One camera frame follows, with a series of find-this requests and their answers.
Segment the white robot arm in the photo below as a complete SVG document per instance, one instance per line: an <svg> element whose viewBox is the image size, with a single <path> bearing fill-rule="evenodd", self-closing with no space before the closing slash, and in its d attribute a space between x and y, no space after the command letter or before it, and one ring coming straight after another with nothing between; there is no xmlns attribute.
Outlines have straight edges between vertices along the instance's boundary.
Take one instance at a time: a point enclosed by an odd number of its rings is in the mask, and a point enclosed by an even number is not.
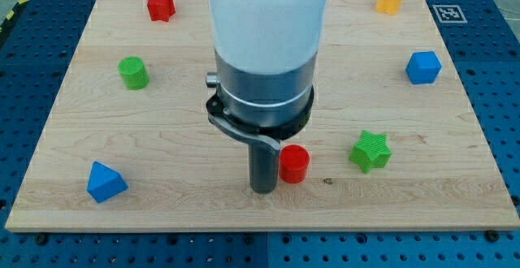
<svg viewBox="0 0 520 268"><path fill-rule="evenodd" d="M249 184L272 192L281 141L308 122L327 0L208 0L216 70L209 121L249 147Z"/></svg>

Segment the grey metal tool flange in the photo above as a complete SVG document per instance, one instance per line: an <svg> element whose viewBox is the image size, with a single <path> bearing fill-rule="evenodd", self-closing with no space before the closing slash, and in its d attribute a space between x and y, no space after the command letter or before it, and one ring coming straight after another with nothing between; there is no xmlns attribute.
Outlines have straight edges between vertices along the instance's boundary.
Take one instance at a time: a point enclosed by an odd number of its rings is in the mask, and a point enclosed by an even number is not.
<svg viewBox="0 0 520 268"><path fill-rule="evenodd" d="M287 140L310 119L314 103L314 68L317 54L299 67L269 73L242 70L220 52L216 61L216 94L206 102L210 118L221 118L248 134Z"/></svg>

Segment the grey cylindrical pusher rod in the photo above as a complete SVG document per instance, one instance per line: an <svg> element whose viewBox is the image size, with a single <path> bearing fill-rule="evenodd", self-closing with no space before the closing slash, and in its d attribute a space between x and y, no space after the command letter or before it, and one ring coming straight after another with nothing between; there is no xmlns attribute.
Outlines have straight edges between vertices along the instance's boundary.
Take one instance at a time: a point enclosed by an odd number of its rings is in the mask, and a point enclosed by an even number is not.
<svg viewBox="0 0 520 268"><path fill-rule="evenodd" d="M260 194L272 192L278 179L280 142L269 136L244 132L217 114L208 114L208 119L224 134L248 145L250 187Z"/></svg>

